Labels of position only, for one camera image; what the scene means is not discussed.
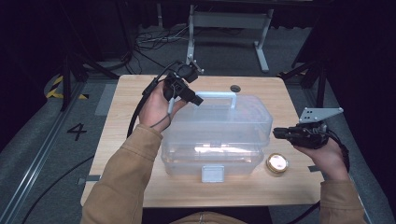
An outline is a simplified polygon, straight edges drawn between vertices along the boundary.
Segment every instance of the tan sleeve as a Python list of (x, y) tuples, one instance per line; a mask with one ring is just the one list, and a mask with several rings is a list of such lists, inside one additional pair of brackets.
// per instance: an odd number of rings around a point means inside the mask
[(321, 183), (320, 223), (365, 223), (364, 208), (350, 180)]
[(81, 223), (141, 223), (144, 191), (162, 139), (154, 129), (136, 126), (93, 186)]

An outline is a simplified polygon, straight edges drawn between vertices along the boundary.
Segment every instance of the person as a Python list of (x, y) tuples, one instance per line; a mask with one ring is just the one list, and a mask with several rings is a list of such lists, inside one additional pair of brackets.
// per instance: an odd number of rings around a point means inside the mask
[[(154, 159), (176, 112), (187, 103), (169, 103), (163, 97), (163, 82), (151, 93), (139, 113), (139, 124), (119, 150), (109, 159), (101, 179), (94, 185), (82, 208), (81, 223), (141, 223), (144, 192)], [(354, 184), (349, 179), (340, 147), (332, 139), (320, 149), (295, 147), (310, 157), (327, 175), (321, 183), (320, 223), (364, 223), (364, 210)], [(216, 213), (193, 214), (175, 223), (244, 223)]]

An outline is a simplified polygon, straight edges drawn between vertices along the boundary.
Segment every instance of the person's right hand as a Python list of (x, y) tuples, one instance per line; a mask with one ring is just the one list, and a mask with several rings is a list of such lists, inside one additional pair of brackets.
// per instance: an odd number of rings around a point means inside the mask
[(310, 157), (320, 171), (327, 175), (328, 179), (349, 180), (341, 148), (331, 138), (324, 147), (319, 149), (297, 146), (294, 146), (294, 148)]

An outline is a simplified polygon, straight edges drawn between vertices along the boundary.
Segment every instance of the tabletop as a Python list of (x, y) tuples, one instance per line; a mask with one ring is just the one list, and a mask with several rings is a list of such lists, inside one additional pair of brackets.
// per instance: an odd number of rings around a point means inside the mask
[[(105, 127), (92, 162), (90, 175), (101, 175), (108, 159), (125, 141), (128, 126), (142, 91), (156, 76), (124, 75), (120, 77)], [(282, 79), (277, 77), (209, 77), (200, 76), (189, 84), (193, 91), (230, 91), (238, 85), (237, 94), (259, 97), (273, 117), (273, 128), (290, 127), (298, 116)], [(271, 173), (265, 160), (280, 153), (289, 161), (289, 169)], [(169, 175), (161, 160), (161, 149), (154, 162), (151, 179), (145, 191), (144, 207), (208, 207), (312, 204), (319, 200), (321, 172), (310, 172), (314, 165), (305, 154), (286, 140), (270, 135), (264, 149), (264, 161), (250, 175), (226, 175), (223, 183), (202, 183), (200, 176)], [(81, 197), (85, 203), (94, 182), (87, 182)]]

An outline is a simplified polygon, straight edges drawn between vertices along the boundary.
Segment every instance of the round tin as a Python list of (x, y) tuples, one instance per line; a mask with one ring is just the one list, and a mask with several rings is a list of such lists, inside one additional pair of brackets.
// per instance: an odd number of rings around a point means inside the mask
[(289, 167), (288, 160), (279, 153), (271, 154), (268, 157), (266, 164), (270, 171), (277, 174), (285, 172)]

